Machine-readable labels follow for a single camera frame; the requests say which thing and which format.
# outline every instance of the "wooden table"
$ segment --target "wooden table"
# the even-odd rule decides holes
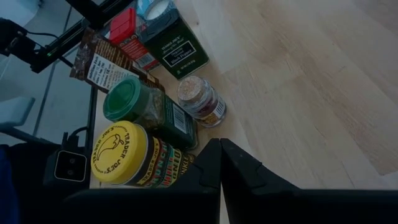
[[[201,147],[230,138],[301,188],[398,187],[398,2],[175,2],[210,57],[195,75],[228,105]],[[176,99],[178,81],[152,74]]]

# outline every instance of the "brown packet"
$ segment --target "brown packet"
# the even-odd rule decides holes
[[[149,87],[164,92],[159,80],[139,68],[118,46],[107,38],[87,28],[81,40],[70,77],[84,80],[108,93],[128,75],[134,75]]]

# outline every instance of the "jar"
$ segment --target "jar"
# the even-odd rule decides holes
[[[165,188],[183,175],[195,159],[142,126],[119,121],[98,138],[91,155],[91,170],[101,182],[143,188]]]
[[[178,103],[206,128],[219,125],[225,118],[224,100],[207,80],[190,76],[178,86]]]
[[[136,77],[126,77],[109,91],[103,111],[108,120],[140,124],[176,148],[194,149],[198,145],[196,121],[164,92]]]

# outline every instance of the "white label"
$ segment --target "white label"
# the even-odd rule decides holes
[[[155,59],[152,57],[150,53],[144,54],[141,58],[137,59],[137,63],[139,66],[144,68],[146,65],[152,63]]]
[[[225,102],[223,99],[221,99],[221,97],[218,97],[218,104],[213,113],[217,116],[217,118],[221,118],[222,115],[224,114],[224,111],[225,111]]]
[[[185,124],[184,112],[175,104],[173,104],[174,114],[174,126],[182,131],[184,134],[187,133],[187,125]]]
[[[191,44],[190,41],[186,41],[182,45],[178,46],[172,52],[168,53],[166,56],[163,57],[163,60],[169,65],[173,67],[174,65],[180,63],[182,60],[186,59],[187,57],[191,56],[191,54],[195,53],[196,50]]]
[[[139,78],[137,74],[116,65],[98,54],[94,54],[93,61],[88,70],[87,79],[104,89],[110,90],[128,75],[134,75]]]

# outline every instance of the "metal tin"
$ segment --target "metal tin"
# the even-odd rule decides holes
[[[209,58],[172,1],[159,16],[148,20],[139,33],[146,49],[178,80],[206,65]]]

